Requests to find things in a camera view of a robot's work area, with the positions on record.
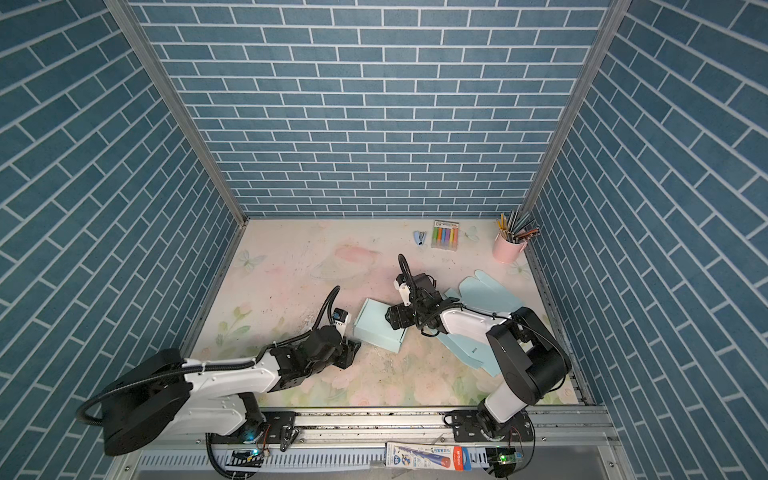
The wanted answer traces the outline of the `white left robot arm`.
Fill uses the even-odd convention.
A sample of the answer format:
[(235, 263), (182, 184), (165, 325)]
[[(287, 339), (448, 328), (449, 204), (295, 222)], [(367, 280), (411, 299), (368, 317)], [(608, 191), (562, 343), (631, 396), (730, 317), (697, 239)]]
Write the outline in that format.
[(95, 402), (104, 452), (126, 455), (163, 436), (235, 435), (258, 440), (266, 419), (257, 395), (301, 385), (328, 367), (352, 365), (360, 342), (323, 326), (291, 344), (264, 348), (254, 358), (203, 362), (166, 349), (119, 377)]

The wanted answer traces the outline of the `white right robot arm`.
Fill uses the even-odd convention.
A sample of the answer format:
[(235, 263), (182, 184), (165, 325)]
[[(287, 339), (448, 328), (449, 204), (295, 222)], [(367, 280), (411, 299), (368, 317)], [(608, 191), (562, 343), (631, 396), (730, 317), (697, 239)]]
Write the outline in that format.
[(416, 328), (423, 336), (454, 335), (491, 350), (502, 383), (482, 400), (478, 417), (499, 427), (564, 383), (571, 361), (543, 322), (527, 307), (503, 315), (467, 306), (437, 291), (427, 274), (399, 274), (394, 286), (402, 302), (385, 314), (394, 330)]

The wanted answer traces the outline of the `light blue box stack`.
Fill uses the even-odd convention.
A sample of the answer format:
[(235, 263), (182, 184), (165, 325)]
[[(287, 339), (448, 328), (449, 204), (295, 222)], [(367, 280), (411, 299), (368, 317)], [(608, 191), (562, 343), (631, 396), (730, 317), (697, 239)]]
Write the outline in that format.
[(523, 302), (482, 270), (465, 278), (458, 290), (445, 295), (456, 298), (464, 309), (447, 312), (448, 333), (437, 339), (459, 360), (473, 369), (485, 370), (491, 377), (501, 369), (488, 343), (486, 333), (523, 306)]

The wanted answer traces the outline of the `pink metal pencil bucket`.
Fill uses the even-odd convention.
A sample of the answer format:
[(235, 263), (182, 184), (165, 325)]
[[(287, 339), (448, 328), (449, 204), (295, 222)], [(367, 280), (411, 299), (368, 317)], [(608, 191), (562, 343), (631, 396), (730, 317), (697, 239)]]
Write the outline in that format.
[(499, 233), (493, 244), (492, 256), (498, 263), (512, 264), (525, 251), (527, 245), (527, 241), (515, 243), (509, 241), (502, 233)]

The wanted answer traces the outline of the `metal base rail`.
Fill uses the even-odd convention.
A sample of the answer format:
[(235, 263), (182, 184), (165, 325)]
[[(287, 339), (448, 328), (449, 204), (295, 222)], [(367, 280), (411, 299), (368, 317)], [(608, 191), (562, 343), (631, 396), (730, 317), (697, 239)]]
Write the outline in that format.
[(268, 443), (299, 447), (374, 447), (387, 442), (472, 446), (614, 446), (607, 410), (598, 406), (533, 406), (493, 426), (470, 407), (266, 408)]

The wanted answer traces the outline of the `white red blue package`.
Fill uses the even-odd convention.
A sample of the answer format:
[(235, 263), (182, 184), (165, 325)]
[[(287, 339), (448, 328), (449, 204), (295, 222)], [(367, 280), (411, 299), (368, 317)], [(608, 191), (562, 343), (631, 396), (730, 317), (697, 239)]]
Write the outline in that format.
[(388, 442), (384, 465), (407, 470), (471, 471), (489, 466), (483, 450), (458, 445)]

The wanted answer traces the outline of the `pack of coloured highlighters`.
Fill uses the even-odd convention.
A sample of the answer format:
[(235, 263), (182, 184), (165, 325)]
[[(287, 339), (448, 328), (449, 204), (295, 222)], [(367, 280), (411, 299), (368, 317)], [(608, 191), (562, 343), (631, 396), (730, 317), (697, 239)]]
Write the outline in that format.
[(441, 250), (458, 249), (460, 224), (457, 222), (435, 220), (433, 223), (431, 247)]

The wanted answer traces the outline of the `light blue paper box sheet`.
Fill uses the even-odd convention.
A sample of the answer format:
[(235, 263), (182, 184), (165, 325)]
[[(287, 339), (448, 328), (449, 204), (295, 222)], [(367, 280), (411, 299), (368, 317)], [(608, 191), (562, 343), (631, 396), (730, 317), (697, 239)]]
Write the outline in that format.
[(386, 320), (390, 306), (367, 298), (354, 322), (354, 337), (362, 342), (398, 353), (403, 344), (406, 331), (395, 330)]

